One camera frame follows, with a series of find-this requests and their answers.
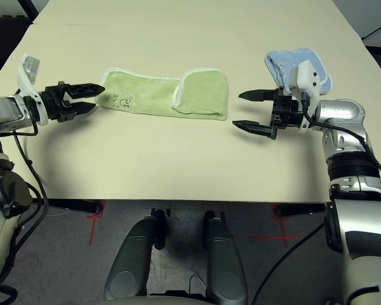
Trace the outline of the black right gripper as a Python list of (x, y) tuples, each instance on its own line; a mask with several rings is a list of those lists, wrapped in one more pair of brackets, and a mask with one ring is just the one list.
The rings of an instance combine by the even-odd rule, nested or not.
[(279, 129), (287, 127), (299, 128), (304, 118), (303, 112), (298, 109), (299, 103), (290, 95), (284, 95), (283, 89), (250, 90), (238, 95), (239, 98), (252, 102), (273, 100), (270, 126), (261, 125), (255, 121), (237, 120), (232, 124), (239, 129), (256, 135), (270, 135), (272, 140), (277, 137)]

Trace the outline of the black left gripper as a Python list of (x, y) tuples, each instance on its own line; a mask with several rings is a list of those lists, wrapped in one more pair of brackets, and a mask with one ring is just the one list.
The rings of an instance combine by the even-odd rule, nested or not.
[(93, 83), (70, 85), (60, 81), (56, 86), (47, 86), (39, 96), (48, 118), (62, 123), (72, 120), (75, 115), (87, 114), (96, 107), (96, 104), (89, 102), (72, 103), (71, 97), (96, 97), (103, 91), (103, 86)]

